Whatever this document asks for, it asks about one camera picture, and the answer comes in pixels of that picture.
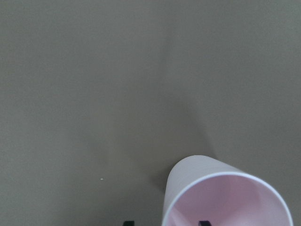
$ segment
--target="cup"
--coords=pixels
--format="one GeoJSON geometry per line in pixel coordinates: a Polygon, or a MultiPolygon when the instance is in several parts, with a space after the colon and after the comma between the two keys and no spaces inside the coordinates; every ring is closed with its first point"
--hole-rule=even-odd
{"type": "Polygon", "coordinates": [[[293,226],[280,194],[265,181],[207,156],[171,170],[162,226],[293,226]]]}

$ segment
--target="black object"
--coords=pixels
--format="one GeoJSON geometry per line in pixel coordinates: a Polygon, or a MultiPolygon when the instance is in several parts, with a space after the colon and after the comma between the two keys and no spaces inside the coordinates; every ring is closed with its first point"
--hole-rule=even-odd
{"type": "Polygon", "coordinates": [[[123,222],[123,226],[135,226],[135,222],[134,221],[125,221],[125,222],[123,222]]]}
{"type": "Polygon", "coordinates": [[[211,223],[208,220],[199,221],[198,226],[211,226],[211,223]]]}

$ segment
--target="gray floor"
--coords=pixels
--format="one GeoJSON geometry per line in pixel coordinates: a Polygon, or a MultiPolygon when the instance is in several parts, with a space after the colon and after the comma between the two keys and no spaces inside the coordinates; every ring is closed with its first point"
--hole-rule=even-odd
{"type": "Polygon", "coordinates": [[[0,2],[0,225],[160,225],[205,154],[301,225],[301,3],[0,2]]]}

